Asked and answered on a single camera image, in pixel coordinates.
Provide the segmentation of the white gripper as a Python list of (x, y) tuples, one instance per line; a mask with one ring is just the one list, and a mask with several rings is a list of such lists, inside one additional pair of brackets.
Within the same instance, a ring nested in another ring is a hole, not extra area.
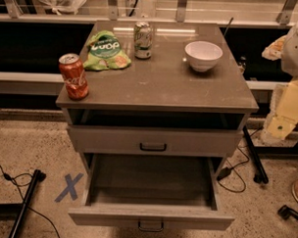
[(273, 91), (270, 112), (266, 117), (260, 139), (274, 144), (285, 138), (298, 124), (298, 78), (287, 85), (278, 84)]

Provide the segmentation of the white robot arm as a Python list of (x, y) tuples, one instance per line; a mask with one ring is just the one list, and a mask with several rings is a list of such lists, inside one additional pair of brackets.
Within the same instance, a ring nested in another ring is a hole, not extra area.
[(292, 76), (287, 85), (273, 90), (270, 112), (260, 136), (267, 144), (284, 140), (298, 124), (298, 21), (283, 36), (266, 47), (262, 56), (271, 61), (281, 60), (281, 68)]

